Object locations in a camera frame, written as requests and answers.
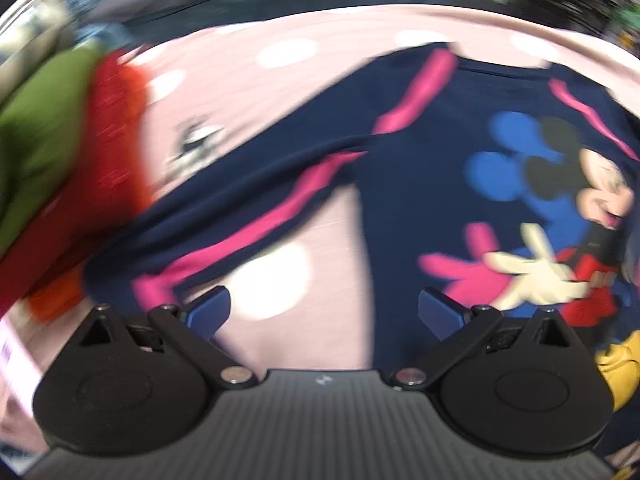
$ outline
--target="yellow shoe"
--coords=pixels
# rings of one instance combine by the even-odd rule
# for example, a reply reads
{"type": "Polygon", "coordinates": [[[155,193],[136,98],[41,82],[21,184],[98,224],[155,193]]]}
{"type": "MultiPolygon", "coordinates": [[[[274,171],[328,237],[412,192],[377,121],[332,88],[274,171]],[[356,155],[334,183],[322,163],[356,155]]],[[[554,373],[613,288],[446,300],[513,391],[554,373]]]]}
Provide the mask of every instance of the yellow shoe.
{"type": "Polygon", "coordinates": [[[633,396],[640,383],[640,330],[609,351],[596,354],[598,370],[613,393],[613,409],[619,410],[633,396]]]}

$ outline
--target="green object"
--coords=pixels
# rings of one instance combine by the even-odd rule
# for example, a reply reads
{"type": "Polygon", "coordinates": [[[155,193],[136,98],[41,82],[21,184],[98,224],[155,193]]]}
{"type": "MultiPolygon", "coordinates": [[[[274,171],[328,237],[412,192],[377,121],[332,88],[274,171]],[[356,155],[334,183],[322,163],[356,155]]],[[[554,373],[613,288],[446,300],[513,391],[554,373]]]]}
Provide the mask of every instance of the green object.
{"type": "Polygon", "coordinates": [[[73,168],[103,56],[90,46],[57,54],[0,111],[0,257],[73,168]]]}

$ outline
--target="pink stripe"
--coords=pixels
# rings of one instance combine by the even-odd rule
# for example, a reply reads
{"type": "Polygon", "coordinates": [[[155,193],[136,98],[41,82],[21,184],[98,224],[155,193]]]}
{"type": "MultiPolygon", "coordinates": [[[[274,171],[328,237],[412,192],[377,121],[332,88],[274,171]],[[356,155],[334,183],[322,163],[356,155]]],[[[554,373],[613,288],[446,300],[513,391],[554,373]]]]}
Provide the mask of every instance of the pink stripe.
{"type": "Polygon", "coordinates": [[[449,82],[457,63],[449,50],[435,50],[409,84],[402,100],[378,117],[372,135],[390,134],[412,124],[449,82]]]}
{"type": "Polygon", "coordinates": [[[173,288],[196,272],[212,266],[242,248],[256,243],[292,219],[319,190],[328,186],[338,170],[366,152],[334,153],[300,175],[292,193],[274,209],[245,225],[229,238],[212,246],[185,254],[170,263],[160,274],[142,276],[131,285],[143,310],[151,310],[163,303],[176,303],[173,288]]]}
{"type": "Polygon", "coordinates": [[[626,142],[623,142],[622,140],[617,138],[615,134],[606,127],[605,123],[602,122],[602,119],[600,118],[596,110],[594,110],[590,106],[587,106],[583,102],[578,101],[578,99],[571,95],[571,92],[569,92],[569,89],[566,87],[566,83],[564,81],[560,81],[559,79],[551,79],[549,80],[549,88],[551,88],[551,92],[553,93],[553,95],[555,95],[567,106],[573,108],[574,110],[578,110],[582,115],[584,115],[584,118],[587,119],[591,126],[593,126],[601,134],[607,137],[607,139],[615,142],[626,156],[629,156],[633,160],[640,161],[640,158],[638,158],[634,150],[632,150],[626,142]]]}

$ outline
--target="blue mouse ear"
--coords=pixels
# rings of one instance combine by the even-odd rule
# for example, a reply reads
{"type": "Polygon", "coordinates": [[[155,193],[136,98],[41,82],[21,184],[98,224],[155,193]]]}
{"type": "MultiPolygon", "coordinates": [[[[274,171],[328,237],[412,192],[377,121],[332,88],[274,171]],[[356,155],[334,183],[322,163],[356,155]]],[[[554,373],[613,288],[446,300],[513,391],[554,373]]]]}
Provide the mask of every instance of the blue mouse ear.
{"type": "Polygon", "coordinates": [[[496,202],[510,202],[526,190],[518,163],[495,152],[475,153],[466,162],[466,181],[480,195],[496,202]]]}
{"type": "Polygon", "coordinates": [[[530,115],[501,112],[492,117],[489,128],[496,142],[509,150],[562,162],[562,155],[545,144],[540,134],[540,123],[530,115]]]}

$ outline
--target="cartoon character's face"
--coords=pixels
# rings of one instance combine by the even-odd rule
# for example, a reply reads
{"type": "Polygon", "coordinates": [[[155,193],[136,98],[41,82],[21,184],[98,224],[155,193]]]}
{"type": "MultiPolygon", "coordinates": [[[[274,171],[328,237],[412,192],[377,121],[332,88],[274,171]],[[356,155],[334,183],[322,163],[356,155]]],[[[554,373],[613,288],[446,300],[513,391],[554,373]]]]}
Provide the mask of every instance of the cartoon character's face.
{"type": "Polygon", "coordinates": [[[578,156],[584,176],[591,185],[575,197],[580,215],[607,229],[618,229],[633,205],[633,191],[615,163],[587,148],[582,148],[578,156]]]}

